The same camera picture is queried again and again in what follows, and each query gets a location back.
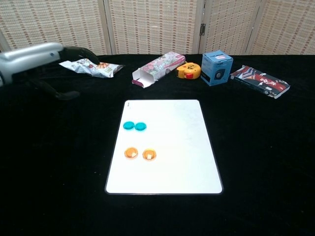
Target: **black tablecloth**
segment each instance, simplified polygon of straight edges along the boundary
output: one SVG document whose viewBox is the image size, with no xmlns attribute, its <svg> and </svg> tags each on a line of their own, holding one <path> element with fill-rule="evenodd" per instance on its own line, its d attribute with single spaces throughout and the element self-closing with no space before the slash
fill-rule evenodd
<svg viewBox="0 0 315 236">
<path fill-rule="evenodd" d="M 174 73 L 146 89 L 132 85 L 132 71 L 156 57 L 102 56 L 126 65 L 112 79 L 47 66 L 48 83 L 81 92 L 67 102 L 27 85 L 0 89 L 2 235 L 314 235 L 315 56 L 234 57 L 232 71 L 245 64 L 287 81 L 278 99 Z M 128 99 L 198 99 L 224 192 L 107 195 Z"/>
</svg>

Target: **orange disc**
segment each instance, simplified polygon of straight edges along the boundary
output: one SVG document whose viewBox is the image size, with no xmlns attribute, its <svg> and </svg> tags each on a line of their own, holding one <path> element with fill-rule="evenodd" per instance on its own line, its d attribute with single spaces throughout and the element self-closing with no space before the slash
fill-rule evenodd
<svg viewBox="0 0 315 236">
<path fill-rule="evenodd" d="M 135 147 L 129 147 L 125 151 L 125 156 L 130 159 L 136 158 L 138 155 L 138 150 Z"/>
<path fill-rule="evenodd" d="M 148 161 L 153 161 L 157 157 L 156 151 L 154 149 L 145 149 L 143 152 L 143 158 Z"/>
</svg>

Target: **blue box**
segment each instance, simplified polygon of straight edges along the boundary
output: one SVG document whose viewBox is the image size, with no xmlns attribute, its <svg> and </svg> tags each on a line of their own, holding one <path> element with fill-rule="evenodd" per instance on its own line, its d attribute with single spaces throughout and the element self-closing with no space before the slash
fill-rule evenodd
<svg viewBox="0 0 315 236">
<path fill-rule="evenodd" d="M 201 78 L 209 85 L 226 83 L 232 67 L 233 58 L 221 50 L 202 55 Z"/>
</svg>

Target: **blue disc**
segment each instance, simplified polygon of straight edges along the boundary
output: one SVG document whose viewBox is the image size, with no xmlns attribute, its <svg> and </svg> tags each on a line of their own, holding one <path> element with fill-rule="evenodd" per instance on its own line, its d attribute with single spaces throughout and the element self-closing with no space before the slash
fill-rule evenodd
<svg viewBox="0 0 315 236">
<path fill-rule="evenodd" d="M 134 128 L 134 123 L 132 121 L 127 121 L 123 125 L 124 129 L 131 130 Z"/>
<path fill-rule="evenodd" d="M 147 128 L 147 125 L 143 122 L 139 122 L 135 125 L 134 127 L 136 130 L 142 131 L 145 130 Z"/>
</svg>

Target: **yellow toy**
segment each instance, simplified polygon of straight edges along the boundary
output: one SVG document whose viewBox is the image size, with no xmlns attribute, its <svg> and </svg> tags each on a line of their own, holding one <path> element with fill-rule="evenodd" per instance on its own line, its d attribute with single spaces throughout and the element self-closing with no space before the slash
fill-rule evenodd
<svg viewBox="0 0 315 236">
<path fill-rule="evenodd" d="M 181 79 L 194 80 L 200 76 L 201 67 L 193 62 L 188 62 L 184 65 L 177 67 L 177 77 Z"/>
</svg>

